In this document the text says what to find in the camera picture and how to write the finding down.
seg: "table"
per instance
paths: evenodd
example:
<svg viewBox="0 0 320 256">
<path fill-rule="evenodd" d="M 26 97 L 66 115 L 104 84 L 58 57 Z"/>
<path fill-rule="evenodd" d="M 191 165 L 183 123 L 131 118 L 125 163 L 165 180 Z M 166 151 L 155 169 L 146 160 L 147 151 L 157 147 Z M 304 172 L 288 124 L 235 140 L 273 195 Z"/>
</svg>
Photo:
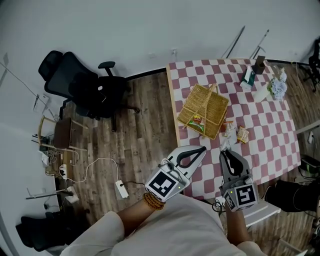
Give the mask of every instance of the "table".
<svg viewBox="0 0 320 256">
<path fill-rule="evenodd" d="M 276 101 L 269 95 L 262 102 L 254 102 L 254 93 L 274 77 L 269 64 L 265 62 L 263 74 L 256 75 L 252 91 L 244 91 L 239 86 L 243 72 L 254 63 L 254 59 L 205 59 L 174 62 L 166 67 L 178 146 L 202 145 L 207 148 L 201 165 L 191 178 L 191 185 L 185 189 L 185 195 L 197 199 L 218 197 L 221 195 L 219 186 L 223 182 L 219 163 L 223 128 L 212 140 L 200 137 L 192 129 L 184 129 L 183 124 L 177 121 L 196 83 L 206 87 L 217 84 L 220 95 L 229 99 L 226 120 L 234 121 L 236 127 L 243 126 L 249 131 L 249 142 L 237 143 L 231 149 L 248 161 L 257 184 L 272 180 L 301 164 L 295 125 L 287 101 Z"/>
</svg>

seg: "beaded bracelet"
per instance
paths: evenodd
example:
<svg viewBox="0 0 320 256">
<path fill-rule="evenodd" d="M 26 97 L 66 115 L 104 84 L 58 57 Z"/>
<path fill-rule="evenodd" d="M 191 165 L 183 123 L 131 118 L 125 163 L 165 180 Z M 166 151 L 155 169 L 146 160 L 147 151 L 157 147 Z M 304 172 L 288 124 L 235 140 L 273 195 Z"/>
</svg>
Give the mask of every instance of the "beaded bracelet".
<svg viewBox="0 0 320 256">
<path fill-rule="evenodd" d="M 160 211 L 164 208 L 165 202 L 159 201 L 152 193 L 148 192 L 143 195 L 143 200 L 147 203 L 147 205 L 155 209 L 156 211 Z"/>
</svg>

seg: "power strip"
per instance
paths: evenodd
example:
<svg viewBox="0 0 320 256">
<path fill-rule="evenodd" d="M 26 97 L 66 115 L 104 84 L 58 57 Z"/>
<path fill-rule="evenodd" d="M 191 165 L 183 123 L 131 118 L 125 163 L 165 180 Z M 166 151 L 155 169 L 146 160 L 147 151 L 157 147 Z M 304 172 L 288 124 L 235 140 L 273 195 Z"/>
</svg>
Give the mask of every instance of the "power strip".
<svg viewBox="0 0 320 256">
<path fill-rule="evenodd" d="M 60 166 L 59 173 L 64 180 L 67 180 L 67 165 L 65 163 Z"/>
<path fill-rule="evenodd" d="M 122 182 L 122 180 L 118 180 L 115 183 L 116 187 L 118 188 L 120 195 L 122 196 L 122 198 L 127 198 L 129 196 L 128 191 L 125 187 L 125 184 Z"/>
<path fill-rule="evenodd" d="M 312 144 L 313 141 L 314 141 L 314 133 L 310 131 L 308 136 L 308 143 Z"/>
</svg>

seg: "electrical outlet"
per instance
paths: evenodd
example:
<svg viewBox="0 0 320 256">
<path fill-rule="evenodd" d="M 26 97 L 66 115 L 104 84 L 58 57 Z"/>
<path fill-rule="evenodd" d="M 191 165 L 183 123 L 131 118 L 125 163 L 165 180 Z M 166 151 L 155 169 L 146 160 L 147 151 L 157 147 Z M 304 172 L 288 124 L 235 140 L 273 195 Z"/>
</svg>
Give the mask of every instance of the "electrical outlet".
<svg viewBox="0 0 320 256">
<path fill-rule="evenodd" d="M 9 64 L 9 58 L 8 58 L 8 53 L 7 52 L 3 56 L 3 62 L 4 62 L 4 65 L 7 67 L 8 64 Z"/>
<path fill-rule="evenodd" d="M 149 53 L 148 56 L 149 56 L 149 59 L 154 59 L 157 57 L 156 54 L 153 52 Z"/>
<path fill-rule="evenodd" d="M 176 55 L 176 54 L 177 54 L 177 48 L 172 48 L 171 55 Z"/>
<path fill-rule="evenodd" d="M 67 165 L 65 163 L 60 166 L 59 173 L 64 180 L 67 179 Z"/>
</svg>

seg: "snack bag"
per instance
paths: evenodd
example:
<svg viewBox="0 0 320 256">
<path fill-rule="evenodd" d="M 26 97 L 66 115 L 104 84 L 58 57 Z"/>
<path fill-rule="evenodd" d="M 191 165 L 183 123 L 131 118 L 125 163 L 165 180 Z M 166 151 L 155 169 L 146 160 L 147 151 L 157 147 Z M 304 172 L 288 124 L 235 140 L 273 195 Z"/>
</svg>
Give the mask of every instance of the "snack bag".
<svg viewBox="0 0 320 256">
<path fill-rule="evenodd" d="M 205 129 L 205 124 L 203 123 L 201 116 L 199 116 L 197 114 L 195 114 L 193 116 L 193 119 L 189 122 L 189 125 L 193 125 L 193 126 L 199 127 L 202 132 Z"/>
<path fill-rule="evenodd" d="M 235 128 L 234 121 L 226 121 L 223 123 L 223 125 L 225 126 L 224 137 L 229 137 L 231 131 Z"/>
<path fill-rule="evenodd" d="M 249 141 L 248 135 L 249 132 L 246 130 L 246 128 L 240 126 L 236 138 L 238 139 L 238 141 L 241 141 L 242 143 L 246 144 Z"/>
</svg>

